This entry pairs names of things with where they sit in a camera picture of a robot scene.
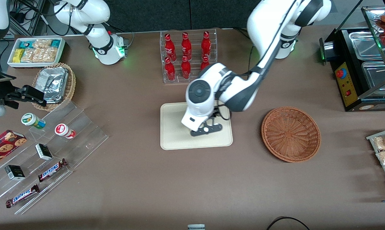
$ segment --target metal tray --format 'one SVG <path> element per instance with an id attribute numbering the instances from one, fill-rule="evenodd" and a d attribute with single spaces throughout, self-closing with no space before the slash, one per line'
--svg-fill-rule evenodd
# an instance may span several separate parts
<path id="1" fill-rule="evenodd" d="M 349 38 L 358 59 L 362 61 L 382 60 L 370 32 L 352 32 L 349 34 Z"/>
<path id="2" fill-rule="evenodd" d="M 367 83 L 370 88 L 377 86 L 385 81 L 385 71 L 376 72 L 377 70 L 385 70 L 385 64 L 383 61 L 366 61 L 361 64 L 364 71 Z M 375 92 L 376 94 L 385 94 L 385 87 L 380 88 Z"/>

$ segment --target green led light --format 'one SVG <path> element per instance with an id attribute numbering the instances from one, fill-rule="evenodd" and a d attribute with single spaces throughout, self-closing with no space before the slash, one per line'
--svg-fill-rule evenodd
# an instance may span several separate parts
<path id="1" fill-rule="evenodd" d="M 123 48 L 123 47 L 117 47 L 117 46 L 116 46 L 116 50 L 117 50 L 118 55 L 119 55 L 120 57 L 124 57 L 125 53 L 124 53 L 124 48 Z"/>
<path id="2" fill-rule="evenodd" d="M 296 44 L 296 40 L 293 41 L 293 46 L 292 46 L 292 49 L 290 50 L 290 52 L 292 52 L 295 49 L 295 44 Z"/>
<path id="3" fill-rule="evenodd" d="M 94 55 L 96 56 L 97 59 L 99 59 L 99 57 L 97 56 L 97 53 L 96 51 L 94 50 L 94 48 L 92 48 L 93 52 L 94 52 Z"/>

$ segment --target dark wall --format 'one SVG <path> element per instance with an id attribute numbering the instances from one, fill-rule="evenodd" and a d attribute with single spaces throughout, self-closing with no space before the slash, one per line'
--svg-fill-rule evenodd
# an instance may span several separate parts
<path id="1" fill-rule="evenodd" d="M 189 0 L 104 0 L 108 23 L 126 32 L 190 29 Z"/>
<path id="2" fill-rule="evenodd" d="M 105 0 L 126 32 L 246 27 L 260 0 Z"/>
<path id="3" fill-rule="evenodd" d="M 192 29 L 246 28 L 260 0 L 190 0 Z"/>

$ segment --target red emergency stop button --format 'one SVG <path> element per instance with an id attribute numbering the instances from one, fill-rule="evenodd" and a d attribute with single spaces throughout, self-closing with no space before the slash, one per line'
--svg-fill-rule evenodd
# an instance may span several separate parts
<path id="1" fill-rule="evenodd" d="M 347 75 L 347 70 L 344 69 L 344 68 L 341 68 L 340 70 L 337 70 L 336 71 L 336 77 L 340 78 L 340 79 L 344 79 Z"/>

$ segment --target clear acrylic bottle rack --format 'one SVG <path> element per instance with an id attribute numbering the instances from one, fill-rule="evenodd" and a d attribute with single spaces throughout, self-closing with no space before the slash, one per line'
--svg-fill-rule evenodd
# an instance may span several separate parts
<path id="1" fill-rule="evenodd" d="M 217 51 L 217 30 L 216 29 L 195 29 L 195 30 L 184 30 L 184 31 L 161 31 L 160 32 L 160 51 L 161 51 L 161 63 L 163 66 L 163 79 L 164 83 L 189 83 L 195 80 L 198 77 L 198 74 L 201 72 L 201 42 L 204 39 L 204 32 L 208 31 L 210 33 L 211 40 L 211 58 L 209 60 L 210 64 L 214 64 L 218 61 L 218 51 Z M 191 63 L 191 77 L 186 80 L 182 77 L 181 64 L 182 64 L 182 33 L 187 32 L 189 40 L 192 45 L 192 60 Z M 175 67 L 175 80 L 169 81 L 166 76 L 166 70 L 164 66 L 166 65 L 164 59 L 167 57 L 166 54 L 166 39 L 165 34 L 171 35 L 171 40 L 175 45 L 175 53 L 177 54 L 177 60 L 173 62 Z"/>
<path id="2" fill-rule="evenodd" d="M 46 121 L 46 126 L 43 129 L 34 127 L 29 129 L 25 134 L 27 142 L 0 162 L 0 202 L 4 204 L 4 208 L 8 199 L 30 189 L 34 184 L 38 184 L 40 189 L 40 193 L 31 195 L 9 208 L 14 214 L 23 214 L 36 204 L 71 175 L 74 169 L 108 138 L 100 127 L 86 116 L 83 109 L 73 102 L 62 103 L 43 119 Z M 56 135 L 55 127 L 60 123 L 67 124 L 69 128 L 75 130 L 76 136 L 73 139 L 67 139 Z M 52 160 L 47 161 L 39 157 L 35 149 L 38 143 L 48 146 L 53 155 Z M 63 158 L 68 165 L 45 181 L 39 182 L 38 175 Z M 26 178 L 21 181 L 10 180 L 4 169 L 7 165 L 20 166 Z"/>

